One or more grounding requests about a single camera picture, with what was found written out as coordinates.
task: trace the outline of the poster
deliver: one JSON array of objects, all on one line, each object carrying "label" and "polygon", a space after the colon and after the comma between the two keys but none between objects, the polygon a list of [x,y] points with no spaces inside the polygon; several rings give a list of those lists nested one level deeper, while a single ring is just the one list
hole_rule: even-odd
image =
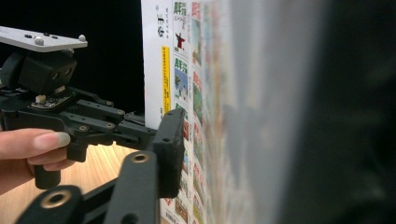
[{"label": "poster", "polygon": [[225,35],[219,33],[220,19],[226,19],[219,4],[142,1],[146,125],[157,129],[168,110],[186,111],[180,191],[175,199],[161,200],[163,224],[223,223],[218,140],[223,137],[219,53]]}]

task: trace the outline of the yellow label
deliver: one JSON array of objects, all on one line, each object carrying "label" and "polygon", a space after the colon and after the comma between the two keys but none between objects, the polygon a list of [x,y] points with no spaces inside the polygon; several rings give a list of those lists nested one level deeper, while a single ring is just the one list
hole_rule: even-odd
[{"label": "yellow label", "polygon": [[163,113],[171,110],[171,81],[169,48],[163,47]]}]

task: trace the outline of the gray blurred area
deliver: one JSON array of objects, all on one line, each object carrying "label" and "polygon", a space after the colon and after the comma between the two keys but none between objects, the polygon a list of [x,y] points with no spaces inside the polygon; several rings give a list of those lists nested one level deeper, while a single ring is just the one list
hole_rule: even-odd
[{"label": "gray blurred area", "polygon": [[230,14],[227,223],[395,223],[395,2],[232,0]]}]

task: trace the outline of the camera rig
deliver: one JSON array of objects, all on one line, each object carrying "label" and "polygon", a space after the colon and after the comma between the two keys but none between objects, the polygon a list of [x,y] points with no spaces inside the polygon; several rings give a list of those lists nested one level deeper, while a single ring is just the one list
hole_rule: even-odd
[{"label": "camera rig", "polygon": [[158,223],[159,198],[178,194],[184,155],[184,110],[169,111],[158,128],[125,113],[98,95],[66,86],[77,62],[78,39],[0,26],[0,42],[18,47],[0,70],[3,131],[51,129],[71,136],[67,159],[85,161],[88,145],[138,149],[128,155],[120,175],[81,195],[75,186],[58,186],[61,172],[35,166],[40,194],[18,223]]}]

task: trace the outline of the fingernail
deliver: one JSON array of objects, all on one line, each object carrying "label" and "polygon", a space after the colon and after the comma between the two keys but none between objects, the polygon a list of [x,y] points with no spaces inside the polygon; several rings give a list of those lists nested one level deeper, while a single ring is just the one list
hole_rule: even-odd
[{"label": "fingernail", "polygon": [[65,147],[70,143],[68,133],[45,133],[35,138],[35,148],[37,150],[51,150],[58,147]]},{"label": "fingernail", "polygon": [[59,164],[58,163],[44,164],[44,169],[46,171],[56,171],[59,170]]},{"label": "fingernail", "polygon": [[38,156],[38,157],[31,157],[28,158],[27,161],[29,162],[29,164],[32,165],[38,165],[38,164],[42,164],[42,162],[45,160],[44,157],[42,156]]}]

